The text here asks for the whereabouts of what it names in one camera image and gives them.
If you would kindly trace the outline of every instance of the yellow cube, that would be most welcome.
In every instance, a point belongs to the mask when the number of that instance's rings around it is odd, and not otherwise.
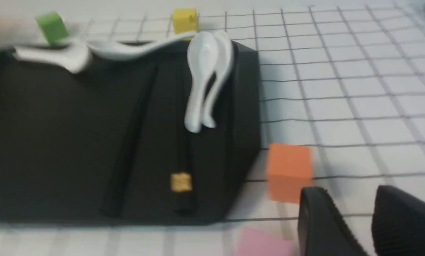
[[[175,34],[198,31],[198,19],[195,9],[176,9],[173,13]]]

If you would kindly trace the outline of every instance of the white ceramic spoon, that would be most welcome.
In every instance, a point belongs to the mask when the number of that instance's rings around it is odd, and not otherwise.
[[[83,42],[72,42],[63,50],[45,50],[34,47],[14,47],[17,60],[49,63],[61,66],[73,74],[83,71],[92,60],[92,54]]]
[[[185,128],[192,133],[201,130],[201,112],[208,81],[214,73],[219,54],[217,41],[209,32],[198,33],[190,42],[187,60],[192,73],[192,88],[185,111]]]
[[[168,39],[150,42],[140,46],[130,46],[114,41],[87,41],[89,49],[98,56],[107,60],[131,60],[146,55],[154,50],[183,39],[192,38],[196,31],[177,34]]]
[[[216,63],[216,81],[214,81],[203,104],[202,115],[202,123],[209,128],[216,128],[216,122],[212,117],[214,104],[216,103],[220,90],[232,71],[234,59],[233,45],[228,34],[225,31],[218,31],[214,33],[214,37],[219,45],[219,58]]]

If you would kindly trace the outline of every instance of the textured black surface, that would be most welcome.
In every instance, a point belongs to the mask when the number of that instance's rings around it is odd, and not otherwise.
[[[300,256],[366,256],[324,188],[301,191],[298,237]]]
[[[399,188],[379,186],[372,237],[379,256],[425,256],[425,202]]]
[[[217,128],[180,139],[177,101],[187,101],[191,86],[187,46],[126,63],[95,58],[80,75],[0,53],[0,222],[220,220],[260,149],[258,54],[234,45]],[[182,168],[193,174],[190,214],[175,211],[170,190],[170,174]]]

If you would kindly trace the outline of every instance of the foam block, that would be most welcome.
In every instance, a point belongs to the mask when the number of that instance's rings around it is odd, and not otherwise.
[[[295,244],[270,234],[245,227],[235,256],[292,256]]]
[[[311,155],[309,147],[269,146],[266,180],[271,200],[300,203],[302,188],[312,186]]]
[[[173,28],[175,34],[198,31],[198,19],[195,9],[176,9],[173,12]]]
[[[64,39],[69,36],[67,29],[61,16],[56,12],[51,12],[35,18],[38,27],[42,31],[48,44],[53,45],[58,40]]]

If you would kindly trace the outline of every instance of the white surface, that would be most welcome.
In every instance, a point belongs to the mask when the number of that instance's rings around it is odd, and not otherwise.
[[[414,12],[393,5],[200,11],[202,28],[225,29],[231,39],[259,51],[262,147],[272,142],[312,147],[315,182],[330,191],[370,254],[378,185],[396,185],[425,201],[425,22]],[[93,17],[83,10],[66,20],[94,39],[158,39],[172,33],[169,13],[132,14]],[[35,41],[42,42],[42,36]],[[0,256],[228,256],[244,226],[297,239],[298,206],[268,200],[266,156],[263,150],[224,223],[3,227]]]

